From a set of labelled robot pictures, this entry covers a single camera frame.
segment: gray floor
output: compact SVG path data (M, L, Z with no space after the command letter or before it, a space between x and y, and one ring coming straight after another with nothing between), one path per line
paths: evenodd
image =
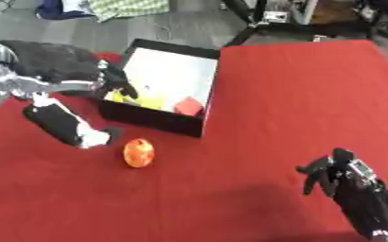
M135 38L220 48L244 24L229 11L219 9L218 0L170 0L172 12L154 16L112 20L98 24L94 18L46 21L33 9L39 0L17 0L16 9L0 13L0 40L70 43L93 51L122 52ZM248 43L304 41L305 36L272 34ZM388 42L378 40L388 56Z

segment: wire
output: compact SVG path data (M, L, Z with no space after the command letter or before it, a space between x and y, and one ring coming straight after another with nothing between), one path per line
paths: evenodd
M26 10L26 9L14 9L13 6L14 6L15 2L16 2L16 0L0 0L0 5L3 5L3 7L0 9L0 12L5 12L9 9Z

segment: open box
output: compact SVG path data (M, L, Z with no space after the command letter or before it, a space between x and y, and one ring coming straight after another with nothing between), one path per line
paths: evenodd
M162 108L101 100L100 113L115 121L201 137L210 112L219 56L217 50L137 39L124 53L123 69L130 82L160 90L157 92L165 100ZM203 110L196 115L174 112L174 106L184 97L196 99Z

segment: red block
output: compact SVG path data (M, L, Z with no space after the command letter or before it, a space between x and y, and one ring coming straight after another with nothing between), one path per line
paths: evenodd
M202 104L192 97L187 97L175 106L175 112L194 116L203 108Z

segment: red ball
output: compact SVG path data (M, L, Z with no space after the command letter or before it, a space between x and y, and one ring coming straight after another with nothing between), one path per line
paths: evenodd
M125 145L123 157L131 167L145 167L154 159L154 147L145 139L135 139Z

